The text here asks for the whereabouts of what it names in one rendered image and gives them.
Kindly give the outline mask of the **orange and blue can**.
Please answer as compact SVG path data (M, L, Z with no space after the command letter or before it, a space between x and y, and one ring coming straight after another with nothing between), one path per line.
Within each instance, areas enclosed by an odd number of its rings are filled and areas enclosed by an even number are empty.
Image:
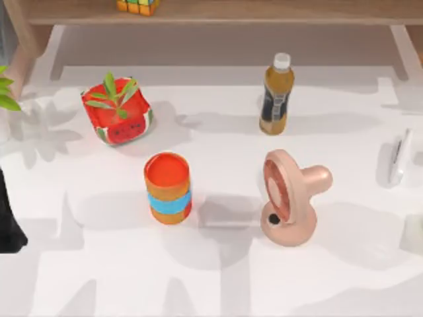
M154 218L165 225L183 222L192 209L187 161L176 153L157 153L145 163L143 173Z

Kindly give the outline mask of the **pink desk fan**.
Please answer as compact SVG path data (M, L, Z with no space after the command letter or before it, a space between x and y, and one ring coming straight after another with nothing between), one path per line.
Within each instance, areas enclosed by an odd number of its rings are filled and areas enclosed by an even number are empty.
M263 233L280 246L304 244L317 226L311 198L332 186L330 170L322 165L300 168L287 151L276 149L266 155L263 173L269 197L260 218Z

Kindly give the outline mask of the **amber tea bottle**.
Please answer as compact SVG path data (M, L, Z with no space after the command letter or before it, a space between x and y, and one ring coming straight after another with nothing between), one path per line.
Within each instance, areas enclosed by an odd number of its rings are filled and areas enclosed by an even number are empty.
M277 53L273 64L264 76L264 99L259 126L268 135L279 135L286 126L288 101L295 75L291 68L291 56Z

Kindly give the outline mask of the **watermelon plant pot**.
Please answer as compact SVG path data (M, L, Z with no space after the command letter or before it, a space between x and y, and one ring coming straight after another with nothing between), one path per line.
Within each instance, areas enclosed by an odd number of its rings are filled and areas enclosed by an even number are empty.
M133 141L153 123L153 110L133 77L109 72L101 84L83 91L81 100L96 134L108 145Z

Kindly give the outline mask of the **wooden open shelf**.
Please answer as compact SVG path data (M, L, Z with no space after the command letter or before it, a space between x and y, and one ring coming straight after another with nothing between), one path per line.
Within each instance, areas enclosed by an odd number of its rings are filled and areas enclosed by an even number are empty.
M152 17L119 11L116 0L0 0L19 40L6 75L19 97L52 28L68 24L307 23L406 26L423 65L423 0L162 0Z

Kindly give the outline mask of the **multicoloured puzzle cube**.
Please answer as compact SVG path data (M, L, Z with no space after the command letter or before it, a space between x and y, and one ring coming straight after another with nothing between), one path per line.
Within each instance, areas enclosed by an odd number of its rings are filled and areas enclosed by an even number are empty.
M150 17L160 3L161 0L116 0L116 8L119 11Z

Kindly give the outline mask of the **green leafy plant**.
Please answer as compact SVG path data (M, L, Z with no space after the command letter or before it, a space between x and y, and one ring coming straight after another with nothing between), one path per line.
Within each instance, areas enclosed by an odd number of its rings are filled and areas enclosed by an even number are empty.
M14 80L5 76L4 72L7 70L6 65L0 65L0 108L20 112L21 107L18 102L13 98L10 86Z

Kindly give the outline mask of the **pale green cup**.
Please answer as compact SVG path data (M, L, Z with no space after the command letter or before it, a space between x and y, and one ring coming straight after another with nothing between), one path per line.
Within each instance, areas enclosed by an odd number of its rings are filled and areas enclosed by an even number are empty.
M404 220L402 250L423 256L423 215L407 215Z

